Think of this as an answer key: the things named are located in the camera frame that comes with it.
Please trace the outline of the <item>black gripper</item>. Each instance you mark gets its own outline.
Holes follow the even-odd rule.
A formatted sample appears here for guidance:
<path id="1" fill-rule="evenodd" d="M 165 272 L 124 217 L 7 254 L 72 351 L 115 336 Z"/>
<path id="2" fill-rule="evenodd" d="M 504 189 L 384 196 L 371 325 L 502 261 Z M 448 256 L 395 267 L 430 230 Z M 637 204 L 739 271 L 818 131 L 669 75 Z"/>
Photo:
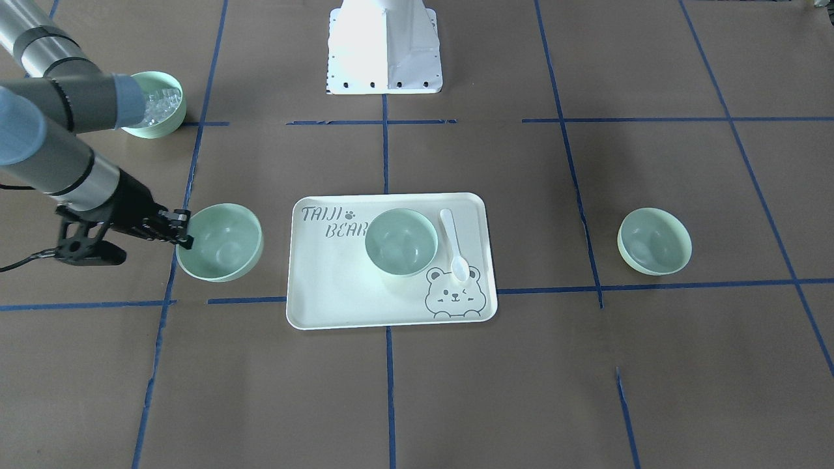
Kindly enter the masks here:
<path id="1" fill-rule="evenodd" d="M 154 200 L 149 188 L 126 171 L 119 173 L 108 207 L 112 208 L 112 228 L 117 232 L 163 240 L 187 250 L 193 247 L 194 238 L 188 234 L 192 212 L 182 208 L 168 211 Z"/>

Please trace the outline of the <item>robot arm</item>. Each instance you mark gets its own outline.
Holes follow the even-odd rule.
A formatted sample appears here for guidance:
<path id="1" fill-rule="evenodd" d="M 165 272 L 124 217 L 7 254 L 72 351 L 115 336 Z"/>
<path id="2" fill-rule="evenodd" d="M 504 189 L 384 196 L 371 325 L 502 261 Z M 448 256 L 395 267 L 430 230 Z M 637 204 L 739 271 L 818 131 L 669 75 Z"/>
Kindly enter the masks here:
<path id="1" fill-rule="evenodd" d="M 113 229 L 190 249 L 190 212 L 159 205 L 149 189 L 81 140 L 139 128 L 154 89 L 104 72 L 33 1 L 2 2 L 2 46 L 27 72 L 2 82 L 2 170 L 57 202 L 65 259 L 116 255 Z"/>

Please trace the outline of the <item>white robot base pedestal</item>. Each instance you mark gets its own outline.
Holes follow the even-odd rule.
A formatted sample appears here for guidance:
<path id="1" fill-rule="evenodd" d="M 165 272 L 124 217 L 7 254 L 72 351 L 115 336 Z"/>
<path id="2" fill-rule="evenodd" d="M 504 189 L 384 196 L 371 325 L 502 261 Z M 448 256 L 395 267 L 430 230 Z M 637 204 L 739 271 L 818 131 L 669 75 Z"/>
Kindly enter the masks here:
<path id="1" fill-rule="evenodd" d="M 343 1 L 330 11 L 328 94 L 438 93 L 443 85 L 438 18 L 423 1 Z"/>

